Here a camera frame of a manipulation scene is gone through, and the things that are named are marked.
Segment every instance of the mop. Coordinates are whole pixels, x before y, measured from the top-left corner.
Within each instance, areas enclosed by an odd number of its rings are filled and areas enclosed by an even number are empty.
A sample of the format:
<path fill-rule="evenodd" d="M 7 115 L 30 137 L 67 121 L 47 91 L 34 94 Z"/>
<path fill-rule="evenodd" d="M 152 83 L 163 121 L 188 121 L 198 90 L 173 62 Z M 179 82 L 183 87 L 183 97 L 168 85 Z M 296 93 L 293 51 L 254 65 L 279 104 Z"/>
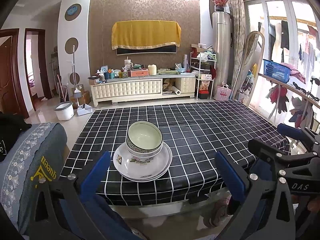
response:
<path fill-rule="evenodd" d="M 82 96 L 81 91 L 78 89 L 77 87 L 77 82 L 76 82 L 76 65 L 75 65 L 75 46 L 73 45 L 73 49 L 72 49 L 72 74 L 73 74 L 73 83 L 75 86 L 75 91 L 73 92 L 73 96 L 74 98 L 77 99 L 77 113 L 78 115 L 84 115 L 84 114 L 90 114 L 92 113 L 92 106 L 89 106 L 87 104 L 83 104 L 83 105 L 79 105 L 79 101 L 78 98 L 80 98 Z"/>

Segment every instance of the floral plate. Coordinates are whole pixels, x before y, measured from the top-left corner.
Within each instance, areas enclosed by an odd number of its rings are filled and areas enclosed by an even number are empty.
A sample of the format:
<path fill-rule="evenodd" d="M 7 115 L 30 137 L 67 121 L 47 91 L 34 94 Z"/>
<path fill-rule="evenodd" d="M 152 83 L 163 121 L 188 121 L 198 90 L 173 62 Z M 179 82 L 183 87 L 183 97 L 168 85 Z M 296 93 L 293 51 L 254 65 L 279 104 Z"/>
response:
<path fill-rule="evenodd" d="M 116 169 L 125 178 L 135 182 L 148 182 L 158 179 L 169 169 L 172 161 L 172 151 L 163 142 L 162 150 L 150 160 L 137 161 L 127 149 L 126 144 L 121 144 L 113 155 Z"/>

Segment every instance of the black and white checkered tablecloth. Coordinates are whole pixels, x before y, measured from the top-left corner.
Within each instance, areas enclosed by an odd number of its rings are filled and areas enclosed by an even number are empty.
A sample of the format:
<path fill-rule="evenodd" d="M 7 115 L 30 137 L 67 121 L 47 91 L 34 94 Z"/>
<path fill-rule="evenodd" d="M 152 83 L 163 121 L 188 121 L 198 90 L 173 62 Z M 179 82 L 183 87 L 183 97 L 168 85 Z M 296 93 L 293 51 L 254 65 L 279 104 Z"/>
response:
<path fill-rule="evenodd" d="M 128 127 L 136 121 L 158 126 L 172 150 L 169 170 L 152 182 L 123 178 L 112 162 L 113 153 L 125 141 Z M 252 138 L 289 152 L 287 138 L 238 101 L 98 110 L 80 133 L 60 178 L 78 173 L 97 152 L 107 150 L 112 153 L 111 164 L 97 193 L 108 204 L 149 205 L 195 198 L 222 187 L 214 163 L 216 151 L 228 152 L 244 168 L 253 164 L 255 157 L 247 150 Z"/>

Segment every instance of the white tufted cabinet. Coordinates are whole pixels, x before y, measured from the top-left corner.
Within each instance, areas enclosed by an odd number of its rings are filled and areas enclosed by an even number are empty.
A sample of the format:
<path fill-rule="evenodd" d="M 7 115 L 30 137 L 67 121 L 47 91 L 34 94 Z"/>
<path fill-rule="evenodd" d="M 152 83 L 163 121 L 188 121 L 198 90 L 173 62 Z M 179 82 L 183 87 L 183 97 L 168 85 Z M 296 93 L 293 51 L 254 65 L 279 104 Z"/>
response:
<path fill-rule="evenodd" d="M 162 94 L 162 82 L 165 78 L 175 78 L 180 95 Z M 196 76 L 157 75 L 145 77 L 129 77 L 107 80 L 107 83 L 92 85 L 91 94 L 95 107 L 101 101 L 111 100 L 112 103 L 173 97 L 194 97 Z"/>

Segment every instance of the pink bag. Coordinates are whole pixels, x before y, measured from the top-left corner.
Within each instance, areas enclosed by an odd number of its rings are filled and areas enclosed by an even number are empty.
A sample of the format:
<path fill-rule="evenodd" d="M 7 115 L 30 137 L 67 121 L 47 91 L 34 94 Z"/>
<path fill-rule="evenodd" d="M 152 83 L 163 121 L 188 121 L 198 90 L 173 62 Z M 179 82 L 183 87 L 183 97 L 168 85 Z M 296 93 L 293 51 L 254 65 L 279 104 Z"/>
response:
<path fill-rule="evenodd" d="M 229 100 L 229 96 L 231 94 L 231 89 L 228 87 L 228 85 L 224 85 L 226 87 L 224 87 L 223 85 L 224 84 L 222 83 L 222 87 L 217 87 L 217 92 L 213 97 L 217 101 Z"/>

